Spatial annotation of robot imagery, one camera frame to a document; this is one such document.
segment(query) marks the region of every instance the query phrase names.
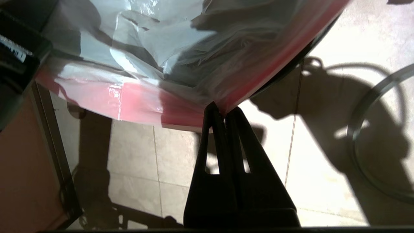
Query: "metal frame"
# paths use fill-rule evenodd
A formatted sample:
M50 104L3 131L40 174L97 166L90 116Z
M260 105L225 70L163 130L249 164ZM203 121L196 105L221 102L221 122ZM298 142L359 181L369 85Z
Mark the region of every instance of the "metal frame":
M68 218L58 229L66 229L82 215L82 209L76 196L75 186L66 159L65 150L60 136L52 99L48 90L37 83L31 87L35 110L42 126L47 149L55 167L56 176L60 185L60 199Z
M366 170L359 159L357 141L362 129L362 123L369 109L375 105L375 103L377 103L380 98L389 90L398 87L400 83L412 77L414 77L414 64L406 66L401 70L389 75L387 78L379 82L375 87L371 88L371 90L369 90L361 98L360 102L355 107L347 132L349 153L351 155L355 168L358 170L361 177L383 194L409 204L414 204L414 194L412 192L390 187L389 185L384 184L375 178L369 173L369 171Z

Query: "metal ring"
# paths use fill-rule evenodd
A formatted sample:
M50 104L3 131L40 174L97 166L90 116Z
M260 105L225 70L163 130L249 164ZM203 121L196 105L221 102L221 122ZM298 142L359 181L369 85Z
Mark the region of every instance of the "metal ring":
M358 147L356 141L361 132L363 120L368 110L390 89L398 86L404 80L414 76L414 64L411 64L382 80L374 88L372 88L358 103L357 107L351 116L351 121L348 126L347 137L349 141L349 148L351 158L362 177L373 185L382 193L398 199L403 202L414 204L414 193L404 191L402 189L392 188L376 179L369 172L367 172L359 161Z

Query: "tile floor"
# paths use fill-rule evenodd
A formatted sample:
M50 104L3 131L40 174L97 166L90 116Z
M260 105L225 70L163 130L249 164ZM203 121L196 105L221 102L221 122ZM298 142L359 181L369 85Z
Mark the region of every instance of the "tile floor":
M352 166L344 140L359 98L387 74L414 63L413 27L414 3L355 0L300 66L240 105L303 226L414 224L414 205L366 184ZM414 80L408 80L400 92L383 97L367 115L360 142L365 161L371 156L370 172L411 192L413 87ZM71 228L118 228L120 222L128 228L176 225L168 216L183 222L198 134L92 112L79 120L64 100L52 98L85 211ZM391 137L396 140L390 145ZM213 172L217 169L213 154L208 164Z

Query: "white plastic bag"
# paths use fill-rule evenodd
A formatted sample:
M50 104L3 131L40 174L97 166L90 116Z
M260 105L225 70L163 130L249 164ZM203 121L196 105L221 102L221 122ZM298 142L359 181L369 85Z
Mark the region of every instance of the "white plastic bag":
M103 115L196 130L282 69L347 0L61 0L37 80Z

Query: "beige floor tile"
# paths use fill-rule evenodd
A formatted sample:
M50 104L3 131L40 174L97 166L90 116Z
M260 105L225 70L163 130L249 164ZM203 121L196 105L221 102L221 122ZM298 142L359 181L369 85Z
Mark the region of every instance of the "beige floor tile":
M159 181L190 186L198 150L196 133L155 127Z
M182 224L189 188L161 182L160 189L163 217L172 216Z
M157 181L153 127L113 120L108 170Z
M158 182L111 174L109 197L115 204L161 216Z
M128 229L148 229L148 226L134 221L128 221Z
M68 228L66 228L67 231L73 231L73 230L83 230L83 227L79 223L79 218L76 219Z
M305 60L287 179L287 189L298 208L371 225L413 224L407 217L413 214L411 205L383 195L362 180L345 138L360 98L388 73L414 62L413 7L353 1L312 51L312 57ZM411 164L405 156L410 153L409 134L398 127L399 109L390 107L400 104L395 92L389 99L368 116L361 149L379 178L411 188L412 180L404 174ZM373 163L379 158L382 164Z
M324 226L366 226L351 218L344 218L332 214L325 214L309 210L298 209L298 217L302 227L324 227Z
M336 163L349 166L346 154L336 153L342 159ZM364 221L347 177L326 158L300 116L295 124L286 189L297 208Z

